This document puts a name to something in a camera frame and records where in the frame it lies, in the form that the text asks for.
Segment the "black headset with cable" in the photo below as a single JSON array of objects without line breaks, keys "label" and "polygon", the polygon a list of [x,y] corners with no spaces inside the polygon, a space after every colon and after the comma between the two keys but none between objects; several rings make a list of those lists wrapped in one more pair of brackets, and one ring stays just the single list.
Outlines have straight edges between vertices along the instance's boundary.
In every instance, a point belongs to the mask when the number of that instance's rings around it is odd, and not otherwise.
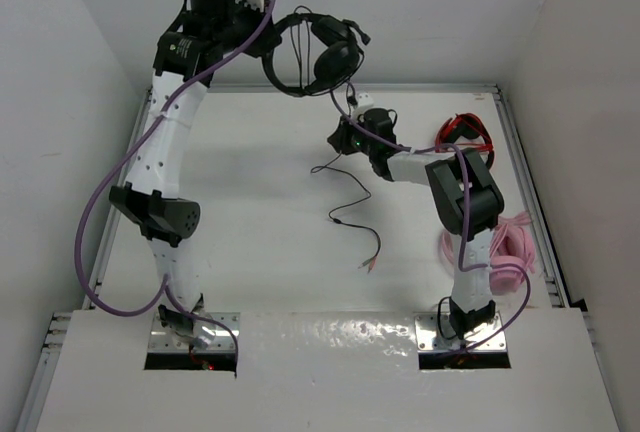
[{"label": "black headset with cable", "polygon": [[[280,92],[295,98],[317,97],[331,94],[337,88],[345,85],[351,93],[355,91],[351,78],[358,71],[364,61],[362,48],[369,44],[370,37],[362,31],[359,25],[348,19],[337,19],[327,14],[319,14],[305,6],[297,7],[293,13],[275,23],[282,35],[288,32],[291,46],[298,64],[298,83],[286,85],[280,80],[275,71],[275,51],[262,58],[262,68],[268,81]],[[302,59],[302,43],[300,29],[306,28],[309,39],[316,38],[325,50],[314,63]],[[375,252],[361,263],[361,267],[372,271],[382,248],[380,234],[372,227],[344,222],[336,213],[354,207],[372,198],[371,191],[353,173],[336,168],[334,164],[347,155],[337,154],[329,162],[310,169],[312,175],[324,171],[342,174],[352,179],[362,190],[364,196],[350,203],[345,203],[327,212],[327,217],[334,224],[355,230],[365,230],[376,240]]]}]

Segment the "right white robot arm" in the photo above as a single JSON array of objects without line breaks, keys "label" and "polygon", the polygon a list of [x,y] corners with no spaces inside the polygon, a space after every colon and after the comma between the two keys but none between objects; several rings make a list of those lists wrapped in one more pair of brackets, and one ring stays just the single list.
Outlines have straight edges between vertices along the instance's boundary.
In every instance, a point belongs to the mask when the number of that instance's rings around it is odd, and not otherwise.
[{"label": "right white robot arm", "polygon": [[454,337],[490,321],[495,301],[490,288],[489,245],[503,196],[489,168],[472,148],[454,144],[415,150],[397,143],[390,111],[370,108],[358,118],[342,113],[328,138],[343,155],[365,155],[376,175],[430,189],[437,215],[458,254],[449,297],[449,323]]}]

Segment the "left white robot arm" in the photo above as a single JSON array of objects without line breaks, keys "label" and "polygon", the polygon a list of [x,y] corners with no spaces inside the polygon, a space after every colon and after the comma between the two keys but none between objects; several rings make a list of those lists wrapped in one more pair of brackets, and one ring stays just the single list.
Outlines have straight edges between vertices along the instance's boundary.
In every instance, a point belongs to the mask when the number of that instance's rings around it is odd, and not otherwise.
[{"label": "left white robot arm", "polygon": [[160,36],[153,62],[143,142],[109,200],[138,226],[154,257],[166,308],[191,314],[202,306],[191,257],[201,208],[180,195],[189,134],[212,76],[234,52],[246,52],[271,18],[271,0],[183,0]]}]

